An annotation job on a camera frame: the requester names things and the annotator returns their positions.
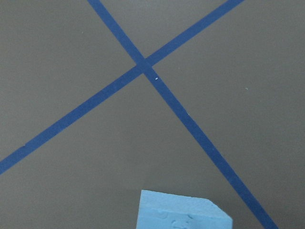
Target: light blue object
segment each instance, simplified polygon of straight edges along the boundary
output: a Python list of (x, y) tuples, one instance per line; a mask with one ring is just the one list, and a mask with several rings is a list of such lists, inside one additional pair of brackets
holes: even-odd
[(141, 192), (136, 229), (232, 229), (232, 224), (208, 199)]

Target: gray floor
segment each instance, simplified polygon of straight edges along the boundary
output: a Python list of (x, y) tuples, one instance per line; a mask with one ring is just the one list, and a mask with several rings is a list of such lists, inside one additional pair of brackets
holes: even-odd
[[(103, 0), (145, 57), (223, 0)], [(305, 2), (246, 0), (154, 66), (279, 228), (305, 228)], [(85, 0), (0, 4), (0, 159), (134, 66)], [(141, 189), (262, 228), (141, 75), (0, 177), (0, 229), (134, 229)]]

